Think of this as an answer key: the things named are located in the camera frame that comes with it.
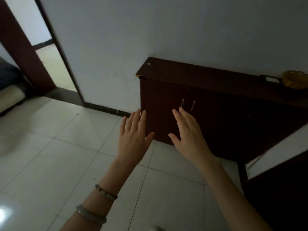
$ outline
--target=forearm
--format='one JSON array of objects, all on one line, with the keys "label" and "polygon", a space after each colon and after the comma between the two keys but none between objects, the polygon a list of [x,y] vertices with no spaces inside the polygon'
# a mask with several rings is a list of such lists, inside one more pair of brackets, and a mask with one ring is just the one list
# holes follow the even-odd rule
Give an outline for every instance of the forearm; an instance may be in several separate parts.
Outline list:
[{"label": "forearm", "polygon": [[[124,185],[126,179],[133,171],[133,167],[126,165],[124,162],[115,159],[111,164],[108,172],[99,182],[99,186],[106,192],[117,195]],[[88,198],[82,203],[82,206],[90,211],[92,214],[96,214],[101,217],[107,216],[109,213],[113,200],[108,199],[102,195],[98,190],[88,196]],[[61,231],[68,230],[100,230],[101,225],[98,225],[92,221],[87,220],[81,215],[74,214],[62,227]]]},{"label": "forearm", "polygon": [[196,166],[212,189],[231,230],[271,230],[229,178],[214,155],[203,157]]}]

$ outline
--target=bracelet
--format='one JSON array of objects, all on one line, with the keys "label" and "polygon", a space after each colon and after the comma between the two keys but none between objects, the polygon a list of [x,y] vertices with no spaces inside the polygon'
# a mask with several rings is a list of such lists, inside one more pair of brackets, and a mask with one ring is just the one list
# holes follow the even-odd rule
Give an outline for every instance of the bracelet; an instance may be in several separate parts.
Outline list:
[{"label": "bracelet", "polygon": [[92,214],[91,212],[89,212],[87,209],[85,209],[81,205],[78,205],[75,210],[76,210],[77,214],[79,214],[79,215],[83,216],[84,218],[86,218],[87,220],[93,221],[94,223],[97,223],[99,225],[105,224],[107,222],[106,217],[100,217],[98,215]]},{"label": "bracelet", "polygon": [[118,198],[117,195],[112,195],[112,194],[108,194],[106,191],[104,191],[101,187],[99,187],[98,184],[95,185],[95,188],[102,194],[102,195],[106,195],[107,198],[109,198],[110,200],[116,200]]}]

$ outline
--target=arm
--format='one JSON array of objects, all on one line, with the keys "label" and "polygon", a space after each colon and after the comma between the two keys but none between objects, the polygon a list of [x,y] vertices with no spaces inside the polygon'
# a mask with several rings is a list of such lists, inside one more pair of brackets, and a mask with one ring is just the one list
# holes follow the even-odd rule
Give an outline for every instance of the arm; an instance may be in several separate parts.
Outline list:
[{"label": "arm", "polygon": [[193,116],[179,108],[173,110],[181,141],[169,134],[179,152],[201,171],[231,230],[272,230],[229,178],[219,160],[211,153]]},{"label": "arm", "polygon": [[[140,112],[140,109],[138,109],[136,113],[133,112],[127,123],[127,118],[124,117],[120,127],[118,156],[98,184],[103,190],[110,194],[117,195],[119,193],[129,175],[142,160],[153,140],[154,132],[151,132],[148,137],[145,138],[146,112],[143,111],[141,117]],[[112,204],[112,200],[102,195],[98,190],[94,190],[82,203],[82,206],[92,214],[105,217],[109,213]],[[75,213],[62,227],[61,231],[99,231],[100,229],[101,225],[89,221],[83,216]]]}]

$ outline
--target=wall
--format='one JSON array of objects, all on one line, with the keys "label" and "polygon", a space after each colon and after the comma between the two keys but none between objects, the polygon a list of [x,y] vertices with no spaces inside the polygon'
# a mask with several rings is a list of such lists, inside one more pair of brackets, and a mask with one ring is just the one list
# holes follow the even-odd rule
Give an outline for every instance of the wall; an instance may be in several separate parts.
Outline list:
[{"label": "wall", "polygon": [[[306,150],[308,150],[308,124],[268,150],[260,160],[247,170],[248,178],[253,178]],[[254,161],[246,164],[246,168],[252,165]]]},{"label": "wall", "polygon": [[308,71],[308,0],[41,0],[87,102],[134,111],[148,56]]},{"label": "wall", "polygon": [[0,57],[4,59],[5,61],[7,61],[8,63],[19,67],[1,43],[0,43]]},{"label": "wall", "polygon": [[51,39],[34,0],[5,0],[32,45]]}]

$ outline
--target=person's left hand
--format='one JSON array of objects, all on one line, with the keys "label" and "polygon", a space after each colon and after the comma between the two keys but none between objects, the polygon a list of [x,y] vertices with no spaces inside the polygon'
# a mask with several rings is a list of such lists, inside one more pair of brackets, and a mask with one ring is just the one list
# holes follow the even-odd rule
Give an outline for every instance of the person's left hand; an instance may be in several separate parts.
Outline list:
[{"label": "person's left hand", "polygon": [[151,132],[147,137],[145,137],[145,121],[147,113],[144,110],[140,117],[140,112],[140,109],[138,109],[137,112],[133,112],[128,121],[127,117],[124,117],[120,127],[117,159],[128,167],[136,167],[136,165],[142,160],[155,135],[154,132]]}]

